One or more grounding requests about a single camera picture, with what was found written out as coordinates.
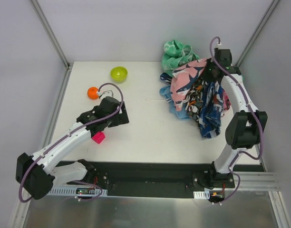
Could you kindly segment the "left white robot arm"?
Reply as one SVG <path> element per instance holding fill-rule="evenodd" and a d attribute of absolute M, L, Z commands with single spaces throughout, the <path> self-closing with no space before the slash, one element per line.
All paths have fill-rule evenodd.
<path fill-rule="evenodd" d="M 26 190 L 33 199 L 46 196 L 53 187 L 68 182 L 92 184 L 95 168 L 86 160 L 59 166 L 73 149 L 89 139 L 95 139 L 105 128 L 129 123 L 124 101 L 107 96 L 99 105 L 82 113 L 74 124 L 43 149 L 27 155 L 21 154 L 17 159 L 16 181 L 19 190 Z"/>

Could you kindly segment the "pink navy patterned cloth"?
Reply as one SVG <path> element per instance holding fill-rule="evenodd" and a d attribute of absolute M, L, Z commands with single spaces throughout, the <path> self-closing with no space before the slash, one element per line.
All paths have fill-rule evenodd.
<path fill-rule="evenodd" d="M 180 66 L 173 71 L 170 92 L 176 111 L 182 110 L 187 93 L 202 74 L 206 65 L 207 59 L 199 59 Z"/>

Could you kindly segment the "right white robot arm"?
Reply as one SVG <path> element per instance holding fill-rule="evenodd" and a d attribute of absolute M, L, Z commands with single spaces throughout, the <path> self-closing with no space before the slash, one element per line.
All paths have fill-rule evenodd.
<path fill-rule="evenodd" d="M 265 111 L 259 111 L 251 101 L 239 68 L 232 66 L 231 51 L 217 47 L 211 53 L 214 57 L 204 71 L 204 78 L 209 82 L 219 83 L 226 92 L 233 118 L 225 131 L 226 145 L 223 151 L 208 171 L 200 175 L 197 183 L 207 189 L 223 186 L 232 188 L 231 171 L 241 155 L 247 153 L 247 149 L 262 143 L 268 116 Z"/>

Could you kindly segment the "light blue cloth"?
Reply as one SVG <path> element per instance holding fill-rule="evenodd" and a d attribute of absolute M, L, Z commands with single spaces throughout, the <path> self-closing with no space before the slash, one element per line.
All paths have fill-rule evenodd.
<path fill-rule="evenodd" d="M 174 101 L 171 98 L 171 86 L 167 85 L 160 89 L 159 94 L 163 97 L 162 100 L 146 99 L 149 102 L 164 102 L 169 104 L 169 112 L 177 116 L 179 120 L 188 120 L 189 116 L 184 108 L 181 111 L 175 109 Z"/>

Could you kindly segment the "blue white red patterned cloth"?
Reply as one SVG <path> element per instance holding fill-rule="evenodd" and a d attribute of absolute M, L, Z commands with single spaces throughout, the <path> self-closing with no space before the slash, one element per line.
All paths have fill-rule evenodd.
<path fill-rule="evenodd" d="M 186 106 L 187 99 L 185 97 L 183 104 L 185 110 Z M 221 85 L 218 82 L 208 83 L 207 95 L 204 98 L 199 124 L 197 124 L 203 138 L 212 139 L 221 133 L 221 118 L 224 116 L 224 112 Z"/>

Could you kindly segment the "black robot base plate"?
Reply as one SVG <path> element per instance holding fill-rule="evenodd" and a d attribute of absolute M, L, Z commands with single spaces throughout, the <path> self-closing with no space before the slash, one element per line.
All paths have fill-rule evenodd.
<path fill-rule="evenodd" d="M 206 188 L 233 189 L 233 175 L 217 174 L 210 164 L 91 162 L 82 178 L 108 196 L 191 199 Z"/>

